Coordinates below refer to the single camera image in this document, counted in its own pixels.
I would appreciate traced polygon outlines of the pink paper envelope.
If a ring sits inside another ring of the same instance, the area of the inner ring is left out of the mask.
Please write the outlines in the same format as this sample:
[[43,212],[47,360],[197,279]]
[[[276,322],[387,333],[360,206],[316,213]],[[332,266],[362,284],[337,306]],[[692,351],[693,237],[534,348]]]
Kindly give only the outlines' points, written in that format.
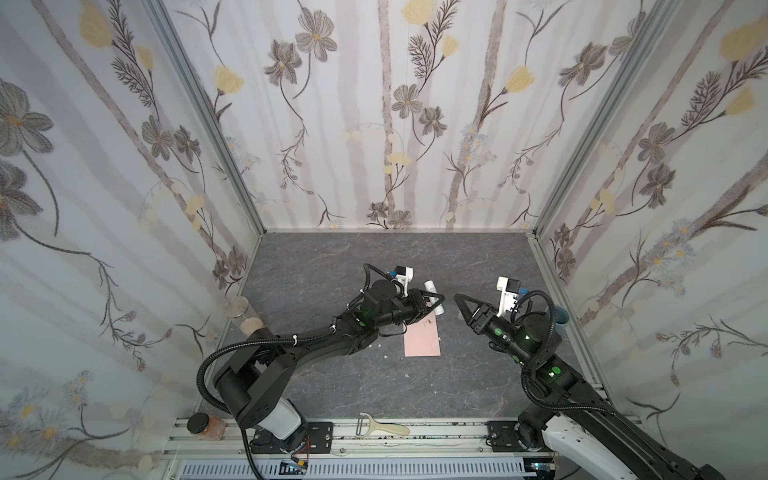
[[409,325],[403,341],[405,357],[439,357],[441,349],[436,314],[430,313]]

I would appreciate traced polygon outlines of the white glue stick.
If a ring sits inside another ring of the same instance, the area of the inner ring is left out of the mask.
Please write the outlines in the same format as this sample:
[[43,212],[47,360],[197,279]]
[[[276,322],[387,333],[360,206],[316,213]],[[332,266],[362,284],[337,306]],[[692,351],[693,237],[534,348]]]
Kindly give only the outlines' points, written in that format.
[[425,291],[427,292],[427,295],[425,297],[427,306],[431,309],[431,311],[434,313],[436,317],[443,315],[444,307],[442,306],[442,303],[444,302],[444,297],[437,292],[437,288],[434,284],[434,281],[427,280],[424,283],[424,288],[425,288]]

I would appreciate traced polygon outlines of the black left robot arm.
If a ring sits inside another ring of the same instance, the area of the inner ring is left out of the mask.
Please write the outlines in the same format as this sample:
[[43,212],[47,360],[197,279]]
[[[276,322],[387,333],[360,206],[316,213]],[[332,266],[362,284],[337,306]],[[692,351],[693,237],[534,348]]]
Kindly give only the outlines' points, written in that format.
[[295,371],[358,353],[381,336],[382,328],[408,328],[444,301],[439,293],[406,291],[395,280],[377,280],[365,286],[327,327],[290,335],[261,328],[245,341],[216,350],[198,368],[198,392],[206,403],[229,413],[241,431],[265,430],[275,448],[296,452],[311,436],[305,417],[284,397]]

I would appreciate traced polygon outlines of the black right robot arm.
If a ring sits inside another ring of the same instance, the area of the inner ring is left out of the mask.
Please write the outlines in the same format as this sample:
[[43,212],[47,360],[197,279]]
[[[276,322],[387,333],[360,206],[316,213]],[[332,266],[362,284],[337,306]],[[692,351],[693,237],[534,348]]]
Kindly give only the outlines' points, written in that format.
[[697,466],[675,454],[621,414],[556,353],[555,305],[541,290],[543,311],[504,314],[465,294],[454,301],[467,326],[521,369],[520,385],[530,404],[506,433],[494,439],[515,451],[550,450],[565,455],[594,477],[629,479],[720,479],[710,464]]

